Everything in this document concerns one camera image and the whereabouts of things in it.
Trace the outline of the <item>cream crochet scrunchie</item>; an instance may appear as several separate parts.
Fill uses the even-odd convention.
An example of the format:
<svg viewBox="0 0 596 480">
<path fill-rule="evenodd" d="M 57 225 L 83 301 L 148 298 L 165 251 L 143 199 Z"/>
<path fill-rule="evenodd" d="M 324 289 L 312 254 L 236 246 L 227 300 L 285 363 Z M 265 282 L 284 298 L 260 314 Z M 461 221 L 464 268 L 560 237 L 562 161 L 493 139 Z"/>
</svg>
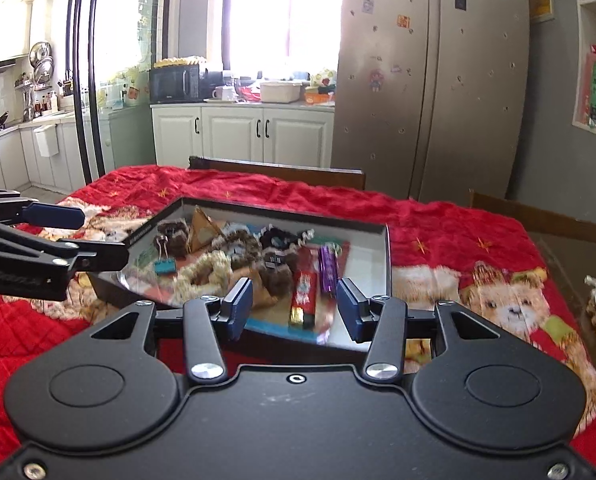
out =
<svg viewBox="0 0 596 480">
<path fill-rule="evenodd" d="M 185 304 L 202 296 L 222 297 L 227 293 L 232 274 L 231 258 L 222 250 L 205 252 L 177 272 L 171 300 L 173 304 Z"/>
</svg>

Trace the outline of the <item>teal binder clip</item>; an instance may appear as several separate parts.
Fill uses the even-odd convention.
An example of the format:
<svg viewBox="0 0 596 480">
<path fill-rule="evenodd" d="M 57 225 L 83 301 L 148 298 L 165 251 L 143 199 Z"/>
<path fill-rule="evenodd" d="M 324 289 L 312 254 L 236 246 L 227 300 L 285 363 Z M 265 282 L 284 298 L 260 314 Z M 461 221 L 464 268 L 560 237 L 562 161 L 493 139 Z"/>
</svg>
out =
<svg viewBox="0 0 596 480">
<path fill-rule="evenodd" d="M 169 256 L 168 252 L 168 237 L 165 235 L 158 235 L 155 238 L 158 258 L 153 262 L 153 272 L 157 275 L 172 275 L 176 274 L 177 266 L 173 257 Z"/>
</svg>

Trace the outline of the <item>brown braided scrunchie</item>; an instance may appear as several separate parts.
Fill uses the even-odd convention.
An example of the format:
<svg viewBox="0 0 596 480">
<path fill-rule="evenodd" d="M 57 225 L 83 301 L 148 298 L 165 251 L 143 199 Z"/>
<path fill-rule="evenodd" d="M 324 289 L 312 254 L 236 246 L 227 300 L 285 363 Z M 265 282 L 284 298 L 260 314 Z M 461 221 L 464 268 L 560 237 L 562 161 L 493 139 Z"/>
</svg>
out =
<svg viewBox="0 0 596 480">
<path fill-rule="evenodd" d="M 216 237 L 211 243 L 211 248 L 228 256 L 233 271 L 251 266 L 261 258 L 262 252 L 257 237 L 246 230 L 237 230 Z"/>
</svg>

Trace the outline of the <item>purple lighter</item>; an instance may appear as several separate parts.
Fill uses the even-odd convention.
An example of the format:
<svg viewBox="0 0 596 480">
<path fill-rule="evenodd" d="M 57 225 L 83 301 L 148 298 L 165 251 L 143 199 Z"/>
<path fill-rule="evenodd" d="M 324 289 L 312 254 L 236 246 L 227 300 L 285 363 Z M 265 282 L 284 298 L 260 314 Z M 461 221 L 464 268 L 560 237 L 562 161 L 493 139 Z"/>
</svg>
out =
<svg viewBox="0 0 596 480">
<path fill-rule="evenodd" d="M 326 243 L 319 248 L 319 278 L 323 295 L 334 297 L 338 281 L 338 246 Z"/>
</svg>

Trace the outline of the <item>tan paper pyramid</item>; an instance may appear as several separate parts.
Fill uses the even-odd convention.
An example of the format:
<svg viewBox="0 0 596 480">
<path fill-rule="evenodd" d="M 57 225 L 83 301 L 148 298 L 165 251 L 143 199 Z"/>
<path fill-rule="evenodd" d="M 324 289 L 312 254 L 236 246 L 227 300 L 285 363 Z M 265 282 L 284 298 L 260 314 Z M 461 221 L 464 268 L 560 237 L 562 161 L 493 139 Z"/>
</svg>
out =
<svg viewBox="0 0 596 480">
<path fill-rule="evenodd" d="M 254 309 L 266 309 L 274 307 L 278 298 L 272 296 L 263 284 L 261 275 L 257 269 L 252 266 L 240 268 L 232 273 L 229 280 L 229 287 L 233 287 L 240 278 L 249 278 L 253 285 L 252 307 Z"/>
<path fill-rule="evenodd" d="M 198 252 L 209 246 L 215 238 L 222 236 L 221 229 L 199 206 L 196 206 L 191 216 L 191 231 L 187 247 L 190 252 Z"/>
</svg>

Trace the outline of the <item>red lighter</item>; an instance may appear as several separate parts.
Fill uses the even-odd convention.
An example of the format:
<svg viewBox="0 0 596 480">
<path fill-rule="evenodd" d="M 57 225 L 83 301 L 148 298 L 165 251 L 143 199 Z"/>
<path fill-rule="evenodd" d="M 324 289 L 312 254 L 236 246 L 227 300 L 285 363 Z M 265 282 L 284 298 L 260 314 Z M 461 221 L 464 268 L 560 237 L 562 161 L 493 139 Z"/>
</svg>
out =
<svg viewBox="0 0 596 480">
<path fill-rule="evenodd" d="M 293 274 L 293 291 L 289 309 L 289 325 L 313 330 L 319 288 L 319 252 L 302 247 L 298 252 L 297 270 Z"/>
</svg>

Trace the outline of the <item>black crochet scrunchie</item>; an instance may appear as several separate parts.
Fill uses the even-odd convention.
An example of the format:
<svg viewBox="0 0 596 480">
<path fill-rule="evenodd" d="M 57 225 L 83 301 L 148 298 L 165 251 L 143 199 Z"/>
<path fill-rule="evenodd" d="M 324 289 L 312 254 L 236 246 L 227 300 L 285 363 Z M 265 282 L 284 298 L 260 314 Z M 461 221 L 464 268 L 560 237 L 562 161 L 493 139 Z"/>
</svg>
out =
<svg viewBox="0 0 596 480">
<path fill-rule="evenodd" d="M 292 233 L 270 224 L 259 232 L 258 241 L 263 249 L 288 250 L 305 246 L 314 234 L 313 229 Z"/>
</svg>

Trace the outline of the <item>red quilted blanket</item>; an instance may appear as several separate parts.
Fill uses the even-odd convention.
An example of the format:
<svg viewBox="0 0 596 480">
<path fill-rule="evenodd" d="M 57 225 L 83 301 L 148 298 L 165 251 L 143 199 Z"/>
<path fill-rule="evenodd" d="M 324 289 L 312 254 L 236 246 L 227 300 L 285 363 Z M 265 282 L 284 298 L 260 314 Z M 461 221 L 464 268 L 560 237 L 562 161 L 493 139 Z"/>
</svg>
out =
<svg viewBox="0 0 596 480">
<path fill-rule="evenodd" d="M 80 188 L 70 197 L 85 210 L 84 238 L 102 232 L 106 220 L 143 221 L 180 197 L 208 198 L 324 217 L 383 224 L 389 230 L 393 288 L 418 272 L 418 283 L 453 276 L 455 292 L 483 292 L 495 280 L 511 290 L 533 284 L 558 318 L 552 330 L 539 330 L 535 347 L 556 359 L 572 341 L 575 322 L 548 276 L 543 258 L 521 224 L 499 214 L 451 203 L 420 204 L 342 186 L 315 186 L 262 174 L 187 170 L 156 165 L 123 167 Z M 82 332 L 110 313 L 95 297 L 84 275 L 71 281 L 64 302 L 0 295 L 0 463 L 18 449 L 3 404 L 5 385 L 15 370 Z"/>
</svg>

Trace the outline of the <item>black shallow box tray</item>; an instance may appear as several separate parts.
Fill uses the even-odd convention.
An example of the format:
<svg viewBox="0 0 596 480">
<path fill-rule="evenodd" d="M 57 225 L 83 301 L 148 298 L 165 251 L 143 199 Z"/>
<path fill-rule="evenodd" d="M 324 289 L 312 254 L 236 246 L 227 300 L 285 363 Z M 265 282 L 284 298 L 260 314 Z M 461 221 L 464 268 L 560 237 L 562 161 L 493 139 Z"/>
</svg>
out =
<svg viewBox="0 0 596 480">
<path fill-rule="evenodd" d="M 97 297 L 118 308 L 127 307 L 138 299 L 153 300 L 160 309 L 181 307 L 182 304 L 173 304 L 171 300 L 177 272 L 205 252 L 214 250 L 211 244 L 198 252 L 190 252 L 187 247 L 184 258 L 174 258 L 176 274 L 157 275 L 153 272 L 153 262 L 158 258 L 153 240 L 157 224 L 163 220 L 183 219 L 191 231 L 191 216 L 196 206 L 217 223 L 223 234 L 246 230 L 258 238 L 259 232 L 270 224 L 292 233 L 313 229 L 313 240 L 302 247 L 315 248 L 319 252 L 319 248 L 326 243 L 336 244 L 338 278 L 351 278 L 368 297 L 391 292 L 391 252 L 386 226 L 183 197 L 165 206 L 126 238 L 124 243 L 129 248 L 129 261 L 121 270 L 92 275 Z M 267 290 L 278 301 L 271 308 L 252 308 L 246 324 L 247 336 L 269 351 L 281 347 L 293 350 L 299 344 L 311 344 L 322 346 L 328 351 L 366 352 L 368 345 L 356 344 L 345 329 L 337 308 L 336 295 L 330 297 L 322 294 L 320 278 L 313 330 L 289 325 L 293 274 L 297 270 L 300 248 L 262 248 L 261 258 L 251 264 L 259 271 Z"/>
</svg>

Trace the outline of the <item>wooden chair back centre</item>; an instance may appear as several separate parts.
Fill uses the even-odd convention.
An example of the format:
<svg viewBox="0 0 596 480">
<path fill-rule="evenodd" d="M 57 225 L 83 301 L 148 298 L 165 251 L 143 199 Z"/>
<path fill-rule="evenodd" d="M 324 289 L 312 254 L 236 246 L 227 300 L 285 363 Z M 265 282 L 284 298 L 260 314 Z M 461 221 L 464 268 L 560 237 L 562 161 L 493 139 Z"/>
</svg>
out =
<svg viewBox="0 0 596 480">
<path fill-rule="evenodd" d="M 364 191 L 366 185 L 366 174 L 360 169 L 315 168 L 200 156 L 191 156 L 188 159 L 188 168 L 261 174 L 261 176 L 289 182 L 303 182 L 308 185 L 329 186 L 330 188 L 342 186 L 357 191 Z"/>
</svg>

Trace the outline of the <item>wooden chair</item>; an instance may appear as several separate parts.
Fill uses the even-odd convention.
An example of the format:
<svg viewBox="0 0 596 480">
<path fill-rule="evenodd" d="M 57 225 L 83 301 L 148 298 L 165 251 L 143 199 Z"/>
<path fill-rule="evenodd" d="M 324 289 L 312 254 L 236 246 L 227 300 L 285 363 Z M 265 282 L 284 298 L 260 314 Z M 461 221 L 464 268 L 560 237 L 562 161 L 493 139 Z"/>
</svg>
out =
<svg viewBox="0 0 596 480">
<path fill-rule="evenodd" d="M 523 205 L 514 200 L 503 200 L 475 190 L 469 191 L 469 207 L 513 218 L 529 232 L 596 244 L 596 223 L 593 222 Z"/>
<path fill-rule="evenodd" d="M 315 168 L 200 156 L 191 156 L 188 159 L 188 168 L 261 174 L 261 176 L 289 182 L 303 182 L 308 185 L 329 186 L 330 188 L 342 186 L 357 191 L 364 191 L 366 185 L 366 174 L 360 169 Z"/>
</svg>

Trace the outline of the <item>black microwave oven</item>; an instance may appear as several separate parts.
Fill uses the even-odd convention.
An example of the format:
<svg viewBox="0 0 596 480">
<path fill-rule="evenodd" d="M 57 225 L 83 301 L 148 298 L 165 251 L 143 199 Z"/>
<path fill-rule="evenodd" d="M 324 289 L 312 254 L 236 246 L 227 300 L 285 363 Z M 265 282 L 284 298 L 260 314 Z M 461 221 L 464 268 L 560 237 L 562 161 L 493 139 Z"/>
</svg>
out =
<svg viewBox="0 0 596 480">
<path fill-rule="evenodd" d="M 202 100 L 198 65 L 155 67 L 149 75 L 151 104 L 194 103 Z"/>
</svg>

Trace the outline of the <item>wooden chair back right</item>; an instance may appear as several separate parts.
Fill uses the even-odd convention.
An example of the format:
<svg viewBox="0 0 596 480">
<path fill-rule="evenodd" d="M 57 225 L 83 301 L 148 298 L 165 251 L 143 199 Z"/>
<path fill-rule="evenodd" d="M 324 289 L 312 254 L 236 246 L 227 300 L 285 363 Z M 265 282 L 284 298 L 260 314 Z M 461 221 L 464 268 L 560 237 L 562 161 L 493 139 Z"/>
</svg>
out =
<svg viewBox="0 0 596 480">
<path fill-rule="evenodd" d="M 503 200 L 475 190 L 469 191 L 469 207 L 513 218 L 529 232 L 596 244 L 596 223 L 593 222 L 523 205 L 514 200 Z"/>
</svg>

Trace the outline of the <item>white kitchen cabinet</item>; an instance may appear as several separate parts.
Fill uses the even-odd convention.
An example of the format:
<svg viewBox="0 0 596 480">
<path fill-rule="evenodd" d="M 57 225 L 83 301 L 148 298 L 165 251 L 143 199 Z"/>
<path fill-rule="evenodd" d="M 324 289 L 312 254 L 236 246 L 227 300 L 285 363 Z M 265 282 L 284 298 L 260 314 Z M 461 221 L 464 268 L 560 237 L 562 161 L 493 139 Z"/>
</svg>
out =
<svg viewBox="0 0 596 480">
<path fill-rule="evenodd" d="M 289 166 L 331 166 L 335 110 L 304 104 L 210 101 L 151 108 L 156 161 L 185 168 L 191 156 Z"/>
</svg>

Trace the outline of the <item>white mug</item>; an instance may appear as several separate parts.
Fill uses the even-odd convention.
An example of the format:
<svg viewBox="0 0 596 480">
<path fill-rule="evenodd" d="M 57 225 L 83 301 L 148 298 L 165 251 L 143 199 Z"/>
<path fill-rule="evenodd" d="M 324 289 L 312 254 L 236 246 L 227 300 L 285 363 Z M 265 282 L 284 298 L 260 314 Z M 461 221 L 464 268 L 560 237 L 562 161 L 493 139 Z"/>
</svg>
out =
<svg viewBox="0 0 596 480">
<path fill-rule="evenodd" d="M 212 97 L 219 101 L 235 102 L 237 92 L 234 86 L 217 86 L 212 91 Z"/>
</svg>

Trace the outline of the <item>white plastic basin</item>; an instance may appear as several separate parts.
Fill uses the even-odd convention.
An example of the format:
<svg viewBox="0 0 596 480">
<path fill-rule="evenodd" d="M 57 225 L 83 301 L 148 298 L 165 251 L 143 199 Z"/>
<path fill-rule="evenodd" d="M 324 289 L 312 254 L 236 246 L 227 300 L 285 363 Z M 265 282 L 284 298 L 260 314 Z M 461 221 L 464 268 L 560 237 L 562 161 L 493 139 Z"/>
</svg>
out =
<svg viewBox="0 0 596 480">
<path fill-rule="evenodd" d="M 300 81 L 269 81 L 260 82 L 260 101 L 272 104 L 288 104 L 301 99 L 302 84 Z"/>
</svg>

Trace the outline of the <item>steel double-door refrigerator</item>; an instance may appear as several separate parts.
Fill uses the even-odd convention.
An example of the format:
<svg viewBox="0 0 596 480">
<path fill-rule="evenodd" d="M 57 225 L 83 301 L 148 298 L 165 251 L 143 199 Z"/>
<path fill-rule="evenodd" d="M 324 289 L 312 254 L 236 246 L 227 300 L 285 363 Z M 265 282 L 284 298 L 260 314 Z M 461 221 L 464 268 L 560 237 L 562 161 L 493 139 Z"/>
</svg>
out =
<svg viewBox="0 0 596 480">
<path fill-rule="evenodd" d="M 342 0 L 331 161 L 396 198 L 504 197 L 529 47 L 529 0 Z"/>
</svg>

